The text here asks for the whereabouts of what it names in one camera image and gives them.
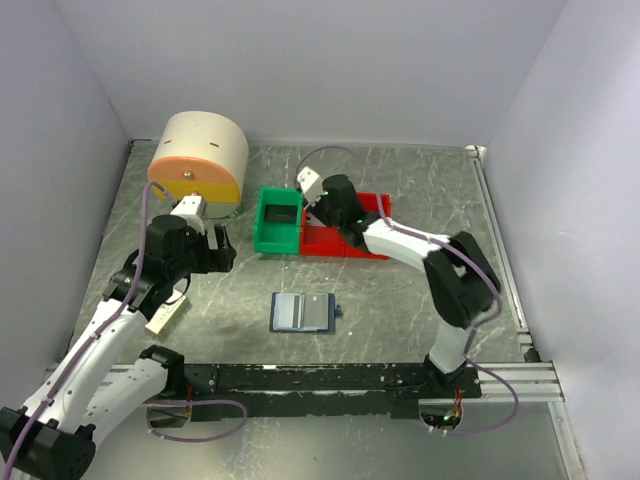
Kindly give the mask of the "grey magnetic stripe card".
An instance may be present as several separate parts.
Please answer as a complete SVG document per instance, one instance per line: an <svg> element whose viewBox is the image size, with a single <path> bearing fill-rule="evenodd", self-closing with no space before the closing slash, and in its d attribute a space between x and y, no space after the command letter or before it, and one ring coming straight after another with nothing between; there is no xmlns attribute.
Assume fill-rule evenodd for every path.
<svg viewBox="0 0 640 480"><path fill-rule="evenodd" d="M272 299L271 329L301 331L303 329L304 295L276 293Z"/></svg>

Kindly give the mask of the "blue leather card holder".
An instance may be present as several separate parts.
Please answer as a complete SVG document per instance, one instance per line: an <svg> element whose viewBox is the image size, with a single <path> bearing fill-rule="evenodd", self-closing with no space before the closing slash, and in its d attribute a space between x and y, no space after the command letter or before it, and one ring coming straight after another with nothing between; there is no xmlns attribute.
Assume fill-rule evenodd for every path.
<svg viewBox="0 0 640 480"><path fill-rule="evenodd" d="M333 293L275 292L271 297L271 333L333 334L342 307Z"/></svg>

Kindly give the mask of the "dark card with chip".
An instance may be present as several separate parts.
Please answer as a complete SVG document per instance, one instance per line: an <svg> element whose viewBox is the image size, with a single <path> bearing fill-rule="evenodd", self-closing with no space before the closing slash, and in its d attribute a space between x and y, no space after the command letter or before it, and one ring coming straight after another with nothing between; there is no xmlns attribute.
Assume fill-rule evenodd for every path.
<svg viewBox="0 0 640 480"><path fill-rule="evenodd" d="M324 330L328 327L329 297L327 294L309 294L304 301L304 328Z"/></svg>

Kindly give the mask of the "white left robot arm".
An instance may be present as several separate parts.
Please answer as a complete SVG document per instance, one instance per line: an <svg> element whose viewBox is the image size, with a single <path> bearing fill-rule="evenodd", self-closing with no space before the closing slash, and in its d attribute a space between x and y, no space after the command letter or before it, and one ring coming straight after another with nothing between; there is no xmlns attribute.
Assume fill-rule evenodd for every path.
<svg viewBox="0 0 640 480"><path fill-rule="evenodd" d="M79 479L99 444L146 401L187 389L183 355L144 350L131 372L99 387L124 347L194 274L229 272L236 251L225 226L216 244L195 215L160 215L142 223L141 243L114 273L93 317L51 376L18 409L1 410L3 478Z"/></svg>

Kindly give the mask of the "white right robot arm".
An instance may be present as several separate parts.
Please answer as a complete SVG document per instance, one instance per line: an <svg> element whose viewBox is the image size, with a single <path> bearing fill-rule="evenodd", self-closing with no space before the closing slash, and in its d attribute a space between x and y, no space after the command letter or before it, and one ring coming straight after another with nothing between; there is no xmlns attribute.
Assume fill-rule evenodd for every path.
<svg viewBox="0 0 640 480"><path fill-rule="evenodd" d="M478 328L502 309L500 281L475 238L464 231L448 236L404 226L385 213L380 195L378 210L368 211L343 174L321 178L305 168L297 182L312 215L349 246L425 275L440 323L425 357L424 384L431 395L448 396L470 364Z"/></svg>

